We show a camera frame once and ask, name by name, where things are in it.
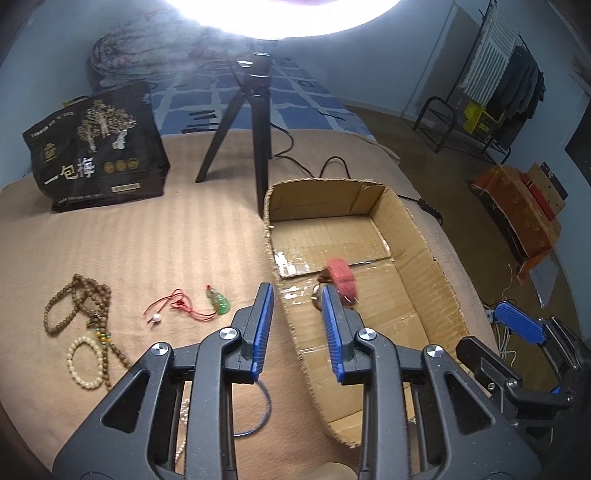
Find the black tripod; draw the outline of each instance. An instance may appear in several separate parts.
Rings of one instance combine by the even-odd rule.
[[[209,150],[203,160],[203,165],[197,175],[196,183],[205,180],[209,167],[230,127],[234,123],[240,108],[246,100],[251,104],[252,111],[252,139],[254,141],[254,161],[256,177],[256,201],[259,215],[262,218],[265,194],[269,188],[269,159],[271,152],[271,55],[268,53],[255,52],[251,62],[239,63],[244,70],[240,89],[228,105],[220,126],[213,137]]]

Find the bed sheet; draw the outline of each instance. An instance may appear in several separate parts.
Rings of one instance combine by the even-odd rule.
[[[349,112],[316,79],[289,58],[272,64],[271,122],[295,129],[357,133],[375,140],[363,121]],[[154,119],[161,135],[216,130],[238,91],[229,68],[196,69],[148,80]],[[232,129],[251,129],[250,105],[245,103]]]
[[[288,146],[281,132],[272,136],[277,148]],[[395,154],[380,145],[333,131],[298,130],[294,137],[293,156],[305,159],[312,171],[319,171],[329,156],[341,155],[354,179],[376,179],[401,195],[417,197],[397,167]],[[43,329],[47,300],[74,273],[93,277],[113,290],[109,329],[132,361],[156,342],[166,341],[174,348],[200,342],[227,326],[237,309],[252,304],[260,282],[273,282],[256,209],[251,135],[240,130],[228,133],[208,180],[195,185],[199,159],[211,140],[210,133],[164,138],[171,170],[162,197],[56,214],[32,178],[0,193],[0,271],[7,273],[0,307],[6,319],[3,334],[9,339],[9,348],[0,350],[0,401],[45,465],[51,466],[106,393],[104,386],[83,391],[67,369],[68,347],[88,332],[84,317],[77,316],[55,337]],[[341,164],[327,166],[327,178],[342,176]],[[277,159],[269,165],[270,184],[300,177],[301,170],[292,162]],[[433,217],[404,202],[452,284],[471,334],[494,348],[482,304],[449,239]],[[197,309],[207,310],[206,284],[230,300],[232,310],[227,315],[193,322],[183,312],[167,309],[161,323],[146,323],[146,306],[177,287],[191,295]],[[236,442],[241,478],[283,480],[327,461],[355,466],[359,452],[324,434],[285,314],[279,302],[275,305],[261,375],[273,413],[259,434]],[[59,302],[50,312],[51,325],[71,308],[70,299]],[[76,358],[76,370],[83,378],[92,378],[96,363],[87,350]],[[124,369],[109,356],[111,378],[118,381]],[[256,425],[264,410],[260,391],[238,385],[233,399],[236,429]]]

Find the black bag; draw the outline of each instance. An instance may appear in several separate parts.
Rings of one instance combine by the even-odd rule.
[[[55,212],[164,193],[170,164],[145,82],[73,103],[22,136],[37,186]]]

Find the metal screw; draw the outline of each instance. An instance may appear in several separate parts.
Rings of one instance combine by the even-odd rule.
[[[225,327],[220,330],[220,337],[224,340],[234,340],[238,336],[238,331],[232,327]]]
[[[376,338],[378,336],[376,331],[371,328],[362,328],[358,332],[358,335],[359,335],[359,338],[361,338],[362,340],[373,340],[374,338]]]
[[[322,301],[320,298],[322,291],[320,288],[320,284],[318,284],[312,289],[312,295],[310,295],[310,299],[312,300],[312,305],[322,311]]]
[[[166,343],[155,343],[150,351],[152,355],[161,356],[168,352],[168,345]]]
[[[439,358],[443,355],[445,350],[442,346],[439,345],[427,345],[427,355],[432,356],[433,358]]]

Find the tripod leg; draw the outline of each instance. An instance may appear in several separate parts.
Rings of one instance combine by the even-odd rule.
[[[205,177],[207,175],[207,171],[209,167],[212,166],[213,159],[216,157],[217,151],[219,150],[220,146],[222,145],[223,139],[226,138],[226,134],[230,130],[230,127],[234,123],[240,108],[244,104],[246,100],[246,95],[244,95],[242,90],[238,90],[236,95],[230,101],[228,105],[228,110],[224,113],[222,121],[220,122],[220,126],[216,131],[216,134],[213,136],[212,143],[209,145],[209,149],[205,154],[205,158],[203,159],[203,164],[199,169],[199,174],[197,175],[197,179],[195,183],[201,183],[205,181]]]
[[[252,108],[252,139],[254,143],[256,202],[263,217],[265,195],[269,188],[269,159],[271,152],[271,102],[269,91],[250,97]]]

